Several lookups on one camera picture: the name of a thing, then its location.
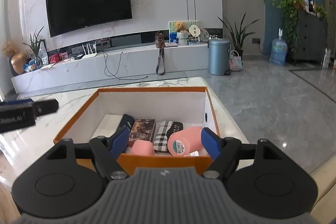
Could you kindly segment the long white box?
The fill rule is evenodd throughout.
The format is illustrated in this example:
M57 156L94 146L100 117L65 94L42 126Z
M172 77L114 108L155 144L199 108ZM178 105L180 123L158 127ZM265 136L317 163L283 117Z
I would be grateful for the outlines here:
M121 115L110 115L106 114L101 120L100 124L96 128L95 132L92 135L92 139L98 136L110 137L113 135L122 119Z

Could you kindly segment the pink bottle orange cap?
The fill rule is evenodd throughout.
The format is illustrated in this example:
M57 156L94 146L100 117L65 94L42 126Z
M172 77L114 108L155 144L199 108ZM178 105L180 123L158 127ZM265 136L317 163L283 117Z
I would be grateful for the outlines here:
M147 140L136 140L131 147L130 154L137 156L154 156L153 143Z

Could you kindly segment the dark blue shampoo bottle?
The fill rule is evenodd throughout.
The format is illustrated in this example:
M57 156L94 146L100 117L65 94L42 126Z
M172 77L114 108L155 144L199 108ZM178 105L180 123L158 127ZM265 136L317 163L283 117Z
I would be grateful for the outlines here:
M124 131L129 134L134 123L135 119L131 115L124 114L117 126L115 134L123 133Z

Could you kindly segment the illustrated card box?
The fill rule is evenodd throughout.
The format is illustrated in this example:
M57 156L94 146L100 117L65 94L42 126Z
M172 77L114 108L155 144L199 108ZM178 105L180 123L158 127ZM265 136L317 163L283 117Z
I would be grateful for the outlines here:
M155 128L155 119L137 119L130 131L128 146L132 147L136 140L153 141Z

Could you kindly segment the pink cup with spout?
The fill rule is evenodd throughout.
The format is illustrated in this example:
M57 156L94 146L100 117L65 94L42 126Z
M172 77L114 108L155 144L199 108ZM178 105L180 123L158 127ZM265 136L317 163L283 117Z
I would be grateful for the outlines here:
M169 153L173 156L186 156L202 149L202 126L188 127L170 135L167 142Z

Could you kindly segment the plaid black case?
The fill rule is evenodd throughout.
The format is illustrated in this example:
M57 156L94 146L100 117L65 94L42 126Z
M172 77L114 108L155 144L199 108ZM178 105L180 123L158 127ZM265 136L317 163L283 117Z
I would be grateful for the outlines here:
M158 126L158 129L153 138L153 148L155 153L168 153L168 140L169 137L175 132L183 130L184 125L182 122L176 121L163 121Z

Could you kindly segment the gold vase with flowers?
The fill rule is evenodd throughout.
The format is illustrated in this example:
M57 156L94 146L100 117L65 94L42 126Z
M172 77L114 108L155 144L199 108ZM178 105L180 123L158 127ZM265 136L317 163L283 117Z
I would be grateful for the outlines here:
M13 76L18 76L24 73L24 65L27 61L27 56L20 51L13 40L4 42L1 47L2 53L9 59L9 66Z

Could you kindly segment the red boxes on console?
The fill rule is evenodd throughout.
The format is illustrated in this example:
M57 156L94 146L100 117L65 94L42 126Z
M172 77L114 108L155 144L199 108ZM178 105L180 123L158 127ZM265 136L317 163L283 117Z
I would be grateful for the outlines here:
M55 64L60 61L64 61L68 59L68 53L63 52L63 53L55 53L49 57L49 63L50 64Z

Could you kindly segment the green plant in vase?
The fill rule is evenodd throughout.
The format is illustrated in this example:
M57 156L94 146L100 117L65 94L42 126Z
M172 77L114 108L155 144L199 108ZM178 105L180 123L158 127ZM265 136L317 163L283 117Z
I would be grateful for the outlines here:
M24 43L24 45L29 46L30 49L32 50L35 58L34 58L34 63L37 66L37 69L41 69L43 66L43 61L42 58L39 56L39 51L41 48L41 44L44 41L43 38L40 37L40 34L42 32L44 27L42 27L38 32L34 31L33 34L30 34L30 43Z

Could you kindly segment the white wifi router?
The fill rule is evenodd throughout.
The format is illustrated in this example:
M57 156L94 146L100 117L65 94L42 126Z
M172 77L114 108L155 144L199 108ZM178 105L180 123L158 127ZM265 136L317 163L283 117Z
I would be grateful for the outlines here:
M96 43L86 43L82 45L82 51L78 54L80 59L90 59L96 57Z

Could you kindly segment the woven checkered basket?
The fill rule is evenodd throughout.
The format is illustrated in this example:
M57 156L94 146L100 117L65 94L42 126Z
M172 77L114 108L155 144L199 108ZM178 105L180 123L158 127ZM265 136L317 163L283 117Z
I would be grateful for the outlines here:
M242 59L236 50L231 50L229 54L229 67L233 72L238 72L243 69Z

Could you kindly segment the grey metal trash bin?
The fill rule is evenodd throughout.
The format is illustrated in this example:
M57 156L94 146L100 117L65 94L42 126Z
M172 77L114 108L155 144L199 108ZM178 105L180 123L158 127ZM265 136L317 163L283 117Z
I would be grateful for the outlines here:
M209 40L209 73L216 76L225 75L229 69L230 41L211 38Z

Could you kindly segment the water jug with pump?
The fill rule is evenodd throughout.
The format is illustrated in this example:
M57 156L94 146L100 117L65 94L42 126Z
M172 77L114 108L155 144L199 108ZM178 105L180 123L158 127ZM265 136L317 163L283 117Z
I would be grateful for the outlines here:
M278 38L272 41L271 53L269 61L277 65L285 65L288 46L282 37L283 29L278 29Z

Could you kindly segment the potted snake plant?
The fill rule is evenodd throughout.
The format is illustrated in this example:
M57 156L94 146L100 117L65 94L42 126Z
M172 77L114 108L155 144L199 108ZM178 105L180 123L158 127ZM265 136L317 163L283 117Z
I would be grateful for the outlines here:
M243 46L244 41L248 36L253 35L255 32L248 32L248 28L252 26L253 24L257 23L260 19L255 19L252 22L244 25L244 20L246 17L246 13L244 13L242 19L240 20L240 24L237 24L234 22L233 24L230 24L229 20L227 18L221 19L218 17L218 19L221 21L223 27L229 32L229 36L226 36L234 46L234 50L238 53L238 55L243 58Z

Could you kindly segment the round paper fan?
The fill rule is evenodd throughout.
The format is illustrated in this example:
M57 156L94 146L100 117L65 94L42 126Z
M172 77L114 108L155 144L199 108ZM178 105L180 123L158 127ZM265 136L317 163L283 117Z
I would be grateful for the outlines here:
M193 24L189 27L189 33L194 37L194 38L198 38L199 35L201 34L201 30L200 28Z

